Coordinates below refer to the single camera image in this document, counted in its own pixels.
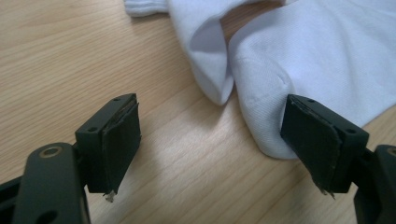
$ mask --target folded cloth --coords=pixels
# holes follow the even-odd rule
[[[234,80],[259,149],[293,159],[279,136],[288,93],[313,98],[359,126],[395,105],[392,1],[299,0],[249,22],[228,49],[219,19],[254,1],[169,0],[167,8],[204,93],[222,105]]]
[[[124,0],[125,11],[132,17],[168,12],[166,0]]]

